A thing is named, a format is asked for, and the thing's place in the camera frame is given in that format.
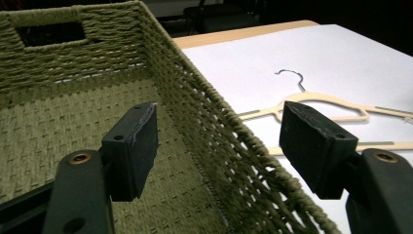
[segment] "white paper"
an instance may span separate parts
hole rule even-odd
[[[237,113],[278,105],[307,91],[373,106],[413,112],[413,58],[338,25],[317,25],[183,50]],[[327,116],[355,115],[328,104],[309,103]],[[269,116],[244,122],[267,147],[278,146],[280,123]],[[363,123],[341,124],[359,141],[413,141],[413,124],[401,118],[371,114]],[[413,163],[413,151],[396,152]],[[299,175],[286,159],[280,161]],[[320,201],[344,233],[350,233],[343,197]]]

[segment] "hanger hook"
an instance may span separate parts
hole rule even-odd
[[[302,84],[303,81],[304,81],[304,77],[303,77],[303,75],[301,75],[300,73],[298,73],[298,72],[296,72],[296,71],[293,71],[293,70],[282,69],[282,70],[280,70],[279,72],[276,72],[275,74],[276,74],[276,75],[280,75],[282,72],[285,72],[285,71],[292,72],[292,73],[294,73],[294,74],[296,74],[296,75],[298,75],[298,76],[300,77],[300,82],[298,82],[298,87],[300,88],[300,90],[301,90],[302,92],[305,92],[306,89],[304,89],[304,86],[303,86],[303,84]]]

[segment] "hanger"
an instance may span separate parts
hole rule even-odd
[[[330,119],[334,122],[366,121],[370,118],[369,112],[402,117],[408,122],[411,122],[411,120],[413,119],[413,112],[395,110],[395,109],[390,109],[390,108],[380,107],[380,106],[356,104],[356,103],[352,103],[352,102],[340,99],[335,96],[306,91],[306,89],[304,89],[302,85],[304,77],[300,73],[292,71],[292,70],[283,69],[275,74],[280,75],[282,72],[286,72],[286,71],[295,73],[300,77],[300,82],[298,83],[298,87],[301,89],[302,93],[291,95],[287,97],[286,99],[284,99],[279,105],[274,106],[274,107],[241,113],[239,114],[239,117],[242,120],[255,119],[255,118],[259,118],[259,117],[267,116],[267,115],[275,115],[276,119],[279,122],[281,122],[283,104],[286,100],[295,101],[295,102],[303,102],[303,101],[309,101],[309,100],[327,102],[327,103],[336,104],[338,106],[347,107],[359,113],[358,116],[331,117]]]
[[[277,106],[239,114],[239,117],[242,120],[255,119],[255,118],[259,118],[259,117],[263,117],[267,115],[275,115],[276,119],[279,122],[281,122],[283,104],[286,100],[295,101],[295,102],[314,100],[314,101],[327,102],[327,103],[332,103],[332,104],[336,104],[339,106],[347,107],[352,110],[358,111],[358,113],[360,114],[359,116],[330,118],[332,121],[335,121],[335,122],[365,121],[370,118],[369,112],[375,112],[375,113],[380,113],[380,114],[392,115],[396,117],[402,117],[407,122],[413,123],[413,112],[389,109],[389,108],[380,107],[380,106],[356,104],[356,103],[352,103],[352,102],[337,98],[335,96],[309,92],[309,91],[306,91],[306,89],[302,85],[304,81],[304,77],[300,73],[283,69],[283,70],[280,70],[279,72],[276,72],[275,74],[280,75],[282,72],[286,72],[286,71],[293,72],[300,77],[300,82],[298,83],[298,87],[300,88],[302,93],[294,94],[294,95],[287,97]],[[357,144],[356,151],[362,151],[366,148],[371,148],[371,147],[376,147],[376,148],[378,147],[384,150],[411,150],[413,149],[413,142],[393,142],[393,141],[359,142]],[[269,147],[268,151],[270,155],[274,155],[274,156],[283,155],[282,149],[280,147]]]

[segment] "wooden table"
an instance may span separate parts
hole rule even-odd
[[[310,20],[300,20],[293,22],[283,22],[264,26],[249,27],[243,29],[235,29],[221,32],[213,32],[207,34],[186,36],[174,38],[173,41],[178,45],[180,49],[187,49],[192,47],[205,46],[220,42],[227,42],[232,40],[244,39],[253,36],[259,36],[267,33],[318,25],[316,22]]]

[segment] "basket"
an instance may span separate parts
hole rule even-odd
[[[18,34],[65,22],[85,38],[26,46]],[[1,203],[156,101],[158,156],[141,199],[113,204],[118,233],[338,232],[140,1],[0,13],[0,70]]]

